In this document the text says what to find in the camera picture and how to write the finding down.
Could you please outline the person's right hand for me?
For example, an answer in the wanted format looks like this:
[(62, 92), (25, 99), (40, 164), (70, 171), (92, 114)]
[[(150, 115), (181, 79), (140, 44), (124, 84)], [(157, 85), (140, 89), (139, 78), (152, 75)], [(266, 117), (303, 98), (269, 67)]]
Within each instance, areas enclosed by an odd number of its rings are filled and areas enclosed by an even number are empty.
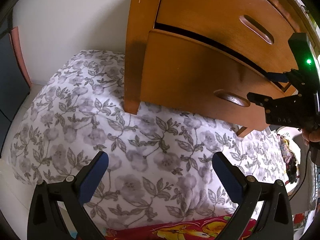
[(315, 131), (308, 132), (306, 129), (302, 129), (302, 137), (306, 146), (308, 146), (310, 142), (320, 142), (320, 130), (317, 129)]

